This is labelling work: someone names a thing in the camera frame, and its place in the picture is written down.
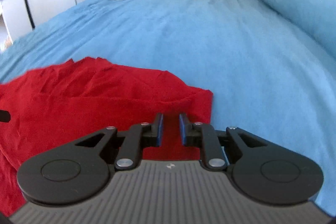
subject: red cloth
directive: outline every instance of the red cloth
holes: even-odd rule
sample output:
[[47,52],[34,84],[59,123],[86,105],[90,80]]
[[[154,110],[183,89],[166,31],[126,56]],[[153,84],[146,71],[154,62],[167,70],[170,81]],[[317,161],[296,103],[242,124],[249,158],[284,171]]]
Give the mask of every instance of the red cloth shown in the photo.
[[178,114],[210,122],[212,93],[187,86],[167,71],[114,65],[85,58],[37,69],[0,85],[0,109],[11,113],[0,123],[0,210],[11,215],[24,204],[16,172],[30,157],[106,126],[127,130],[164,116],[160,148],[144,159],[195,160],[197,148],[181,144]]

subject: gray panel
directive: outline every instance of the gray panel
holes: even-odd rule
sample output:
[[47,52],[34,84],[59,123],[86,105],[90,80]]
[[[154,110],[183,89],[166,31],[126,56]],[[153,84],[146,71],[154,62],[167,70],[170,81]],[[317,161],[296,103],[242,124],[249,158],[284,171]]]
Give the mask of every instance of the gray panel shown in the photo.
[[27,203],[14,224],[327,224],[312,202],[273,207],[256,203],[231,185],[224,173],[198,161],[147,161],[117,172],[99,195],[83,203],[47,208]]

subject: mattress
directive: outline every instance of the mattress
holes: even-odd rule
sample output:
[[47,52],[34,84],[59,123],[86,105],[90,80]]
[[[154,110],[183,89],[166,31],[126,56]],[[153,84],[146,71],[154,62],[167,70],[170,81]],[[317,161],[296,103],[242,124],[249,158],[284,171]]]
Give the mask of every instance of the mattress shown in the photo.
[[316,203],[336,214],[335,60],[262,0],[87,0],[15,41],[0,82],[86,56],[210,89],[216,129],[238,126],[316,161]]

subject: silver screw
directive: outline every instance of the silver screw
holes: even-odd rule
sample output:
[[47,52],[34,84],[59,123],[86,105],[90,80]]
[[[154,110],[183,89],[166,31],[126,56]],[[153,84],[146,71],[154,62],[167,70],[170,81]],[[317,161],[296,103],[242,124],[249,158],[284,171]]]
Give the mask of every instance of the silver screw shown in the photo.
[[222,167],[224,166],[225,161],[222,159],[211,159],[209,160],[209,165],[211,165],[212,167]]
[[133,164],[133,160],[130,159],[120,159],[117,161],[119,167],[130,167]]

